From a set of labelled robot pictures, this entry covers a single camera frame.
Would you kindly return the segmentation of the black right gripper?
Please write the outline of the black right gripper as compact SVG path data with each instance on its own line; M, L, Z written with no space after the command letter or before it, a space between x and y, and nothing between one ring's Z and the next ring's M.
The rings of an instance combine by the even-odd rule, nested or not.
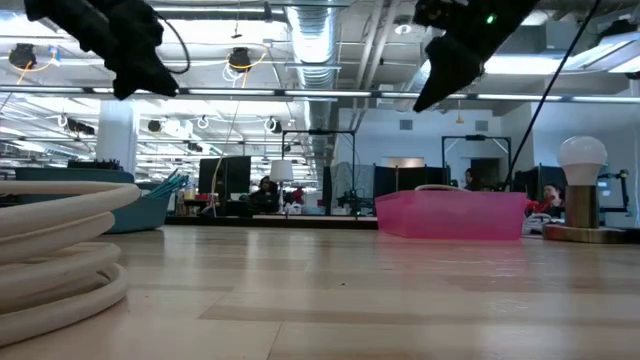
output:
M499 2L419 0L414 22L443 31L425 48L429 77L414 106L422 112L467 87L500 48Z

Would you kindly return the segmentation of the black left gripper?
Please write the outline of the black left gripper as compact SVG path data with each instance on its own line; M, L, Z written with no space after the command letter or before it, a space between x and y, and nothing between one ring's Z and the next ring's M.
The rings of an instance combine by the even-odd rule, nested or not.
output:
M74 37L83 51L112 65L117 99L137 90L176 96L178 84L157 54L164 28L150 5L142 0L83 0L75 1L74 9L79 11Z

